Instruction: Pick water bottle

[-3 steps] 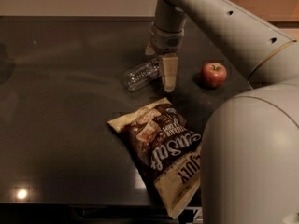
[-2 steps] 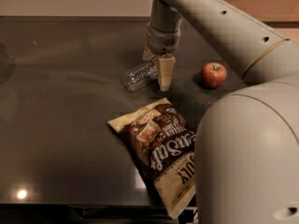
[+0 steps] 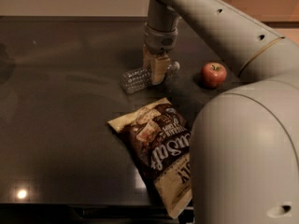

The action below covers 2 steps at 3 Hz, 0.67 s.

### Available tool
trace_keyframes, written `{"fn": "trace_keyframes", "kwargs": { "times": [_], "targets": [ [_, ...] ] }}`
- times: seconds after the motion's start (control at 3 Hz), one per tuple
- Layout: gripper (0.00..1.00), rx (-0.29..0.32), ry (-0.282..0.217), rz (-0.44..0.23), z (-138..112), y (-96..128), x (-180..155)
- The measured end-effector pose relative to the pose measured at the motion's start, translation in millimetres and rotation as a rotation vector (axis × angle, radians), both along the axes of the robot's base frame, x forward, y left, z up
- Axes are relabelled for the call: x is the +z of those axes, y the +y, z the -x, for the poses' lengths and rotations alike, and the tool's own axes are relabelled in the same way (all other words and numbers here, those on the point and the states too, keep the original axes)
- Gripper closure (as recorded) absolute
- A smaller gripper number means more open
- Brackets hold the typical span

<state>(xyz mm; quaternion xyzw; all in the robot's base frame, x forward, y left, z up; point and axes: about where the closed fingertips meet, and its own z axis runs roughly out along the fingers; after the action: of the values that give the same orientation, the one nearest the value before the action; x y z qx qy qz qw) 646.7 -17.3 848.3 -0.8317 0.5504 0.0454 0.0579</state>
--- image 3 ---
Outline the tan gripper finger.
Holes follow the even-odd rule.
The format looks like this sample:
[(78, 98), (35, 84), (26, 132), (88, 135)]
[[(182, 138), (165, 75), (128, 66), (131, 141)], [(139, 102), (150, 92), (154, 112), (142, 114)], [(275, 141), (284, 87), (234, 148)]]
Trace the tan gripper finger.
[(150, 61), (153, 59), (153, 55), (149, 52), (146, 45), (143, 46), (143, 67), (148, 69), (150, 67)]
[(170, 58), (167, 55), (154, 58), (150, 62), (151, 69), (151, 83), (153, 85), (159, 85), (164, 81), (164, 76), (171, 63)]

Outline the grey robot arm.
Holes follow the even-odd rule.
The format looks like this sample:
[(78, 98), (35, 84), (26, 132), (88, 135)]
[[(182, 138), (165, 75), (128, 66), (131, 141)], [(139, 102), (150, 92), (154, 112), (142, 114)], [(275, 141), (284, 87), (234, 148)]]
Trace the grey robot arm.
[(192, 126), (196, 224), (299, 224), (298, 47), (221, 0), (158, 0), (232, 69), (241, 86)]

